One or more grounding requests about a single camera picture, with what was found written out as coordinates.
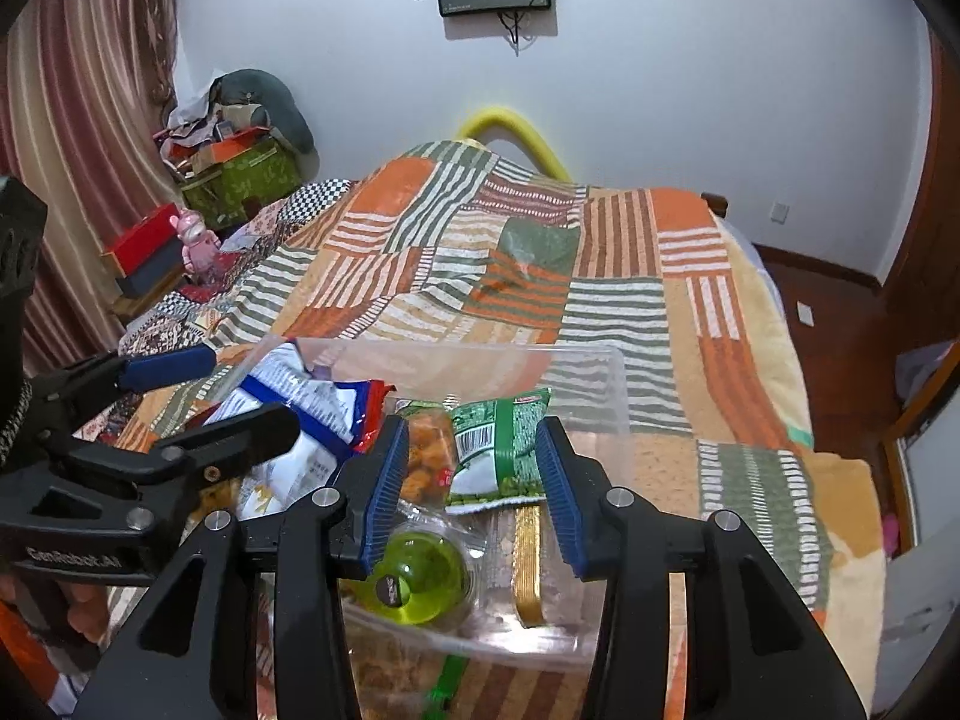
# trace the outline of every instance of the green ball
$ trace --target green ball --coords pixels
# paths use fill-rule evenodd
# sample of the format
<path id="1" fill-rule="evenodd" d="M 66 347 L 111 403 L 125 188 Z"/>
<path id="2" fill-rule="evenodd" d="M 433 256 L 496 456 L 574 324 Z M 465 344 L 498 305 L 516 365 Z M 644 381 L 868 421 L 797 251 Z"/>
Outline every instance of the green ball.
<path id="1" fill-rule="evenodd" d="M 354 584 L 364 608 L 404 625 L 421 625 L 452 610 L 468 587 L 459 549 L 428 531 L 394 533 L 373 573 Z"/>

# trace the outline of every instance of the patchwork quilt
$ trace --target patchwork quilt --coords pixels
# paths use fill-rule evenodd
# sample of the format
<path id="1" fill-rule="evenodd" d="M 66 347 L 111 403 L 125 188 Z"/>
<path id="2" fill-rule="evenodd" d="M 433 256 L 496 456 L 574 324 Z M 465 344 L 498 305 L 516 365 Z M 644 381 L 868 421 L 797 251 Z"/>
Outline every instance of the patchwork quilt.
<path id="1" fill-rule="evenodd" d="M 228 293 L 193 305 L 171 296 L 131 334 L 126 350 L 154 349 L 150 338 L 164 329 L 184 343 L 205 340 L 220 364 L 209 380 L 144 398 L 119 445 L 143 450 L 208 408 L 216 381 L 268 332 L 616 346 L 626 362 L 632 486 L 688 517 L 738 511 L 870 706 L 885 561 L 869 469 L 812 450 L 785 323 L 699 196 L 560 183 L 453 141 L 419 146 L 344 189 L 323 210 L 300 208 L 295 220 L 285 221 L 302 197 L 280 201 L 261 214 L 272 225 L 263 256 L 251 257 Z M 579 382 L 602 386 L 588 371 Z M 667 716 L 680 718 L 679 579 L 672 590 Z M 133 597 L 114 593 L 114 624 Z M 435 654 L 397 657 L 412 659 L 413 682 L 422 685 L 442 664 Z M 392 680 L 383 667 L 356 673 L 361 694 L 364 680 L 381 688 Z M 474 661 L 450 716 L 574 718 L 586 680 Z M 367 716 L 403 713 L 369 706 Z"/>

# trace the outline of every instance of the striped curtain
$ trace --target striped curtain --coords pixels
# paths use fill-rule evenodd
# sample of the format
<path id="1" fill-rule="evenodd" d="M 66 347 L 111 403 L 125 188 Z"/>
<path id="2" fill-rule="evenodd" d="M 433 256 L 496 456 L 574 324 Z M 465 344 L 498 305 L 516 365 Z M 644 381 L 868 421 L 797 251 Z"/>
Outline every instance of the striped curtain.
<path id="1" fill-rule="evenodd" d="M 114 348 L 119 292 L 100 252 L 178 198 L 152 132 L 169 79 L 170 2 L 30 0 L 0 42 L 0 173 L 48 206 L 24 330 L 35 373 Z M 147 14 L 154 14 L 148 28 Z"/>

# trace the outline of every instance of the human hand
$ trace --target human hand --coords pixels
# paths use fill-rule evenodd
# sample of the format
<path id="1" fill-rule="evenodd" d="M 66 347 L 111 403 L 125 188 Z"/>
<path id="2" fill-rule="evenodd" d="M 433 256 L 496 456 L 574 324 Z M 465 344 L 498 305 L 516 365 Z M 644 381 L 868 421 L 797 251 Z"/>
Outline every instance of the human hand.
<path id="1" fill-rule="evenodd" d="M 70 627 L 96 644 L 107 632 L 109 623 L 107 589 L 94 584 L 58 584 L 70 605 L 66 613 Z M 16 604 L 16 582 L 8 574 L 0 574 L 0 600 Z"/>

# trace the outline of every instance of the green box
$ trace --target green box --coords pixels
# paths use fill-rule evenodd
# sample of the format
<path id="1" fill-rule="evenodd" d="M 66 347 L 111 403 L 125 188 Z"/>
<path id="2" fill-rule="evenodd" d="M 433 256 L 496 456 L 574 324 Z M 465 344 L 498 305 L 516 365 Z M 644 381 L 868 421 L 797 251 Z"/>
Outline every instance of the green box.
<path id="1" fill-rule="evenodd" d="M 247 200 L 258 200 L 260 207 L 288 196 L 301 183 L 291 153 L 273 138 L 265 138 L 222 165 L 204 170 L 181 191 L 187 206 L 203 214 L 210 229 L 219 230 L 247 221 Z"/>

